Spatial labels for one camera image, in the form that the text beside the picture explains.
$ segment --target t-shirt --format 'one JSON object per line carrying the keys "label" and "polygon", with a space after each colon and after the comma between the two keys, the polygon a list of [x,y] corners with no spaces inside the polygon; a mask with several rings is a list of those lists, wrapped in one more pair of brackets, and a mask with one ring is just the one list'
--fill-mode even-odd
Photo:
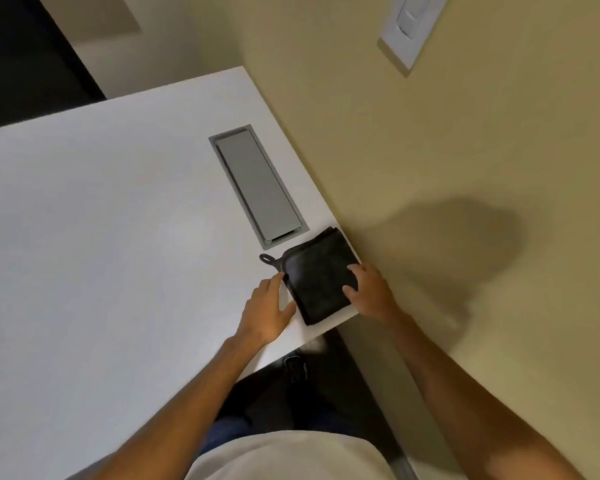
{"label": "t-shirt", "polygon": [[395,480],[366,440],[320,431],[276,431],[201,455],[185,480]]}

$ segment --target pants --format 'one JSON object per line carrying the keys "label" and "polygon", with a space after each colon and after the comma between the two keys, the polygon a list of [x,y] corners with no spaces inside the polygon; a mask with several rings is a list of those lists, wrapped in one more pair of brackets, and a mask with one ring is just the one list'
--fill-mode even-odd
{"label": "pants", "polygon": [[[340,416],[335,407],[322,398],[309,382],[302,381],[291,384],[287,390],[287,403],[296,430],[324,431],[362,437],[352,423]],[[198,455],[218,448],[229,441],[254,434],[253,425],[247,417],[220,416],[211,425]]]}

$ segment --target foot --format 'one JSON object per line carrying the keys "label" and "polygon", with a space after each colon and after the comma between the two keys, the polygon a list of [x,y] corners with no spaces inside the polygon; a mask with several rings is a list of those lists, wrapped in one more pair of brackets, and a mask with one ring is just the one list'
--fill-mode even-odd
{"label": "foot", "polygon": [[285,371],[291,384],[300,381],[308,381],[309,373],[306,370],[306,362],[300,355],[291,355],[285,359]]}

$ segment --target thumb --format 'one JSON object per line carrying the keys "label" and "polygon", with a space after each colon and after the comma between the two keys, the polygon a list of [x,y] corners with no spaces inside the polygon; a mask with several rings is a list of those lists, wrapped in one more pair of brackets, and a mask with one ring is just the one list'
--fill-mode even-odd
{"label": "thumb", "polygon": [[354,302],[356,300],[356,298],[358,297],[358,292],[355,291],[351,286],[349,285],[344,285],[342,287],[342,292],[344,293],[344,296],[346,296],[350,302]]}
{"label": "thumb", "polygon": [[285,306],[285,309],[282,310],[282,317],[287,322],[290,322],[291,318],[295,314],[296,314],[296,302],[295,301],[291,301],[287,306]]}

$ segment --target person's left hand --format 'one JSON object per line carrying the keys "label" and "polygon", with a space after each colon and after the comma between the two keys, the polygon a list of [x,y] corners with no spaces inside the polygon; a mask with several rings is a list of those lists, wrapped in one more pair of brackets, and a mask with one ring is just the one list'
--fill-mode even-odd
{"label": "person's left hand", "polygon": [[280,282],[284,273],[278,273],[270,280],[263,280],[247,300],[236,335],[256,340],[264,347],[277,339],[289,325],[296,313],[296,302],[289,303],[280,311]]}

